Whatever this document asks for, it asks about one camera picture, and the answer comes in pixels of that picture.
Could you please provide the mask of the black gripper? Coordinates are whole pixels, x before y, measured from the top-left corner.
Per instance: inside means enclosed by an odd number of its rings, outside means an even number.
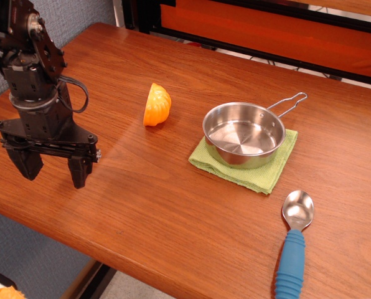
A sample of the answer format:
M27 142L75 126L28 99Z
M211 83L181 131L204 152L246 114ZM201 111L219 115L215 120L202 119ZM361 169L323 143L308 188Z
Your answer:
M67 84L58 83L45 99L21 100L13 95L9 99L19 118L0 120L0 132L19 172L33 181L44 165L41 153L69 158L74 187L85 187L101 151L96 148L98 137L75 123Z

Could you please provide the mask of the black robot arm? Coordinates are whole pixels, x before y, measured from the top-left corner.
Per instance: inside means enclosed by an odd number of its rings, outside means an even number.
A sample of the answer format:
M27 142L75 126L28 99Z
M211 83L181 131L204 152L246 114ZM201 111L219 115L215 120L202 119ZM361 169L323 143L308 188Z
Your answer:
M74 122L68 85L80 82L63 74L63 55L30 1L0 1L0 74L19 114L0 120L1 144L28 180L39 174L43 155L66 158L80 189L101 152L97 136Z

